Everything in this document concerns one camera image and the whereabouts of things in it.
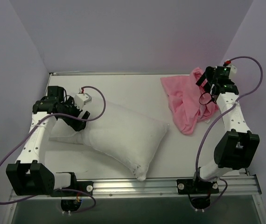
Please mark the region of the pink rose-print pillowcase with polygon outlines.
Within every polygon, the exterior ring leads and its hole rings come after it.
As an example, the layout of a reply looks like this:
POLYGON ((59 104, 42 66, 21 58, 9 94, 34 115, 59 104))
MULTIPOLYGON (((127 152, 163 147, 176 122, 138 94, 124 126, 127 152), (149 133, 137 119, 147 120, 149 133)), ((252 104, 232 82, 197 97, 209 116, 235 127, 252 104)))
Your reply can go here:
POLYGON ((172 112, 173 122, 178 130, 185 135, 191 135, 198 122, 210 120, 218 111, 218 106, 210 100, 203 86, 196 82, 204 70, 197 67, 188 76, 178 75, 162 77, 161 85, 168 98, 168 107, 172 112))

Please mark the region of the white pillow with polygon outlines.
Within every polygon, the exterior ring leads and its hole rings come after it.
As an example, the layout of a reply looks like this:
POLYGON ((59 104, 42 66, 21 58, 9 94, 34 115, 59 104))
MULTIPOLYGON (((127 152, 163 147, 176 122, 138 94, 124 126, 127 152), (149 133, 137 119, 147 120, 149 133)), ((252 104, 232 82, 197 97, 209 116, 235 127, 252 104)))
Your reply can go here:
POLYGON ((104 114, 81 131, 74 131, 59 119, 49 139, 91 147, 116 159, 138 181, 144 181, 168 128, 164 121, 107 102, 104 114))

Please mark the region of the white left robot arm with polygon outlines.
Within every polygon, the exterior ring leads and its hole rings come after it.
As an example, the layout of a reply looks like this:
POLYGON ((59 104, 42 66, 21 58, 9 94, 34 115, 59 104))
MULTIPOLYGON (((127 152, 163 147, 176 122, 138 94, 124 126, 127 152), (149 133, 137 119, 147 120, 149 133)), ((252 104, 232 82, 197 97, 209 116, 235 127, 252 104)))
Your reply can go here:
POLYGON ((23 144, 14 164, 8 164, 7 177, 18 196, 52 195, 60 189, 68 196, 77 192, 78 184, 73 172, 50 171, 45 166, 45 153, 51 131, 57 121, 63 121, 73 131, 85 129, 90 113, 83 107, 91 102, 90 95, 83 92, 65 98, 66 90, 60 86, 49 86, 47 95, 33 105, 31 135, 23 144))

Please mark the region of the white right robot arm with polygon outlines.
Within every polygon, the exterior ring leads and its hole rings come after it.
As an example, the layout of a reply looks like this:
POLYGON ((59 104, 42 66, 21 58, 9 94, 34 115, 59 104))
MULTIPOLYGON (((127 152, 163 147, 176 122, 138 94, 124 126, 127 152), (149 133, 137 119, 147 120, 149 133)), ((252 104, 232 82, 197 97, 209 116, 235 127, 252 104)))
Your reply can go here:
POLYGON ((203 85, 210 101, 215 103, 223 121, 225 133, 214 149, 213 160, 205 166, 196 165, 196 178, 191 180, 195 192, 203 192, 208 182, 213 182, 228 172, 248 168, 260 143, 257 134, 253 134, 247 125, 239 104, 239 91, 230 80, 229 66, 207 67, 196 85, 203 85))

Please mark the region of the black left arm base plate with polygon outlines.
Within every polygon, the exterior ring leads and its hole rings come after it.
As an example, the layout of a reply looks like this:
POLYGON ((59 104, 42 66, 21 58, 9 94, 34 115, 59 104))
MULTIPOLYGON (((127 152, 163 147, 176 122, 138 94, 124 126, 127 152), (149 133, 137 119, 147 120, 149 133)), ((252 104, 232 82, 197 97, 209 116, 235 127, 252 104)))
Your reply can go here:
MULTIPOLYGON (((82 191, 88 195, 93 195, 93 181, 77 181, 75 185, 67 187, 67 189, 74 189, 82 191)), ((62 196, 85 196, 84 194, 74 191, 59 191, 62 196)))

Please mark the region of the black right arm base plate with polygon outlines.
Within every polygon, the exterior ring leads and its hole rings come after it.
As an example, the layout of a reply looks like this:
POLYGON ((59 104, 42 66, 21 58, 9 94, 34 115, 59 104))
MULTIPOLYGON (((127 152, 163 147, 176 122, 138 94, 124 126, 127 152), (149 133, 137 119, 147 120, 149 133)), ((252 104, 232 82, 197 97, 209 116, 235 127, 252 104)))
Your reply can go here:
POLYGON ((216 182, 203 182, 193 179, 177 179, 177 192, 179 195, 218 194, 219 188, 216 182))

